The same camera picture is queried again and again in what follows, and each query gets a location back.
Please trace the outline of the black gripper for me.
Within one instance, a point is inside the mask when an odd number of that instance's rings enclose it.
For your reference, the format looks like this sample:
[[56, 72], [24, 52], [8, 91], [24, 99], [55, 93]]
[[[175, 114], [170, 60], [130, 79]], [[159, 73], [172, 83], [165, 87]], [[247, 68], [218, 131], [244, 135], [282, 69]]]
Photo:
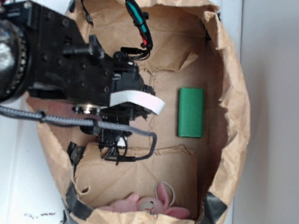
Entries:
[[[139, 72], [139, 67], [126, 53], [114, 53], [114, 75], [111, 87], [110, 105], [101, 111], [102, 123], [97, 137], [100, 150], [107, 149], [101, 157], [105, 160], [121, 162], [137, 162], [146, 160], [154, 153], [157, 136], [154, 132], [130, 127], [130, 122], [140, 117], [147, 119], [150, 114], [158, 115], [164, 102], [158, 99], [153, 87], [146, 85]], [[128, 137], [132, 133], [152, 139], [148, 154], [130, 157]]]

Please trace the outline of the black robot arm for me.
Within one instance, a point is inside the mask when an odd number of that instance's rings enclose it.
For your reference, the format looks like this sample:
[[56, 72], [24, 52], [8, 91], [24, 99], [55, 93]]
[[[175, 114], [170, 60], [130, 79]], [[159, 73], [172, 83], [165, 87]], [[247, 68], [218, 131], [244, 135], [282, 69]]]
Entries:
[[[5, 108], [24, 93], [70, 104], [72, 115], [53, 116]], [[146, 85], [137, 64], [125, 53], [105, 53], [96, 36], [85, 41], [76, 22], [32, 1], [4, 5], [0, 13], [0, 114], [56, 126], [78, 126], [107, 149], [106, 160], [136, 162], [128, 137], [156, 139], [132, 128], [137, 117], [159, 114], [164, 102]]]

